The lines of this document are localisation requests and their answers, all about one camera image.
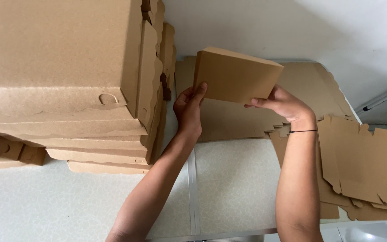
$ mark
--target black wrist band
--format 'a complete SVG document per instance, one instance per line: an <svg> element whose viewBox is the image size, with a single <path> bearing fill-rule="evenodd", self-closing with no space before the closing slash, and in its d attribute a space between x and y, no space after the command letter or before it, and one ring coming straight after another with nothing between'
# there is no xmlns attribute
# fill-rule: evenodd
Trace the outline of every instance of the black wrist band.
<svg viewBox="0 0 387 242"><path fill-rule="evenodd" d="M308 132L308 131L317 131L317 130L303 130L303 131L289 131L289 133L295 133L295 132Z"/></svg>

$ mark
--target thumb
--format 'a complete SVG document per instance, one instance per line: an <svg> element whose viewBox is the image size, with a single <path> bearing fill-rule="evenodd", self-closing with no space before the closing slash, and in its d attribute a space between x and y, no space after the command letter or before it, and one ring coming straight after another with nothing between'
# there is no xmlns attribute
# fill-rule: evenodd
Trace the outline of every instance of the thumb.
<svg viewBox="0 0 387 242"><path fill-rule="evenodd" d="M204 95L207 91L207 83L203 82L195 91L195 94L193 95L191 99L191 103L195 106L199 106L201 103L201 100L204 98Z"/></svg>
<svg viewBox="0 0 387 242"><path fill-rule="evenodd" d="M262 98L252 98L252 104L255 107L273 109L273 107L275 107L275 105L276 105L276 102L271 101L271 100L262 99Z"/></svg>

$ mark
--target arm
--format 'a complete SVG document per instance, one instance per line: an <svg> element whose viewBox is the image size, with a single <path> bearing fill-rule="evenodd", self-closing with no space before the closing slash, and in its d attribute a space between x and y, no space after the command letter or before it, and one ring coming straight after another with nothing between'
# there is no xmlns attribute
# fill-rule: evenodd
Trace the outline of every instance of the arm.
<svg viewBox="0 0 387 242"><path fill-rule="evenodd" d="M180 94L174 103L179 122L176 135L150 171L128 195L106 242L140 242L158 218L183 164L201 134L200 103L207 85L193 93L193 87Z"/></svg>
<svg viewBox="0 0 387 242"><path fill-rule="evenodd" d="M268 99L253 99L252 104L285 117L292 131L316 130L316 117L310 107L278 85ZM289 135L276 195L276 225L282 242L323 241L319 229L316 135L315 131Z"/></svg>

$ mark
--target hand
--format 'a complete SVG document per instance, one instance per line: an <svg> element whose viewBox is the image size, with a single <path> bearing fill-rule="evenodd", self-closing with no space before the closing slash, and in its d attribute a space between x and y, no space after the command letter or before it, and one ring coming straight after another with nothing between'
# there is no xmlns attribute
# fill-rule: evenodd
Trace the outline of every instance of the hand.
<svg viewBox="0 0 387 242"><path fill-rule="evenodd" d="M307 104L275 85L267 99L253 98L252 105L245 104L244 107L269 108L277 114L285 117L291 124L304 120L314 121L316 116Z"/></svg>
<svg viewBox="0 0 387 242"><path fill-rule="evenodd" d="M192 136L195 141L200 137L202 128L200 121L200 105L207 91L207 83L202 83L194 93L194 87L180 93L172 109L178 121L177 133Z"/></svg>

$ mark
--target person's left hand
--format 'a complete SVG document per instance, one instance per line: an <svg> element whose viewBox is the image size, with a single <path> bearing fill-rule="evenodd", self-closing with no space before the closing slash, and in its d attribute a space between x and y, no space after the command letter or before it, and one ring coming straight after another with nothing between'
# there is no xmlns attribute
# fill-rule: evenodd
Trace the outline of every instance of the person's left hand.
<svg viewBox="0 0 387 242"><path fill-rule="evenodd" d="M201 135L200 105L204 100L207 84L204 82L194 93L194 87L180 93L172 109L178 121L178 133L198 139Z"/></svg>

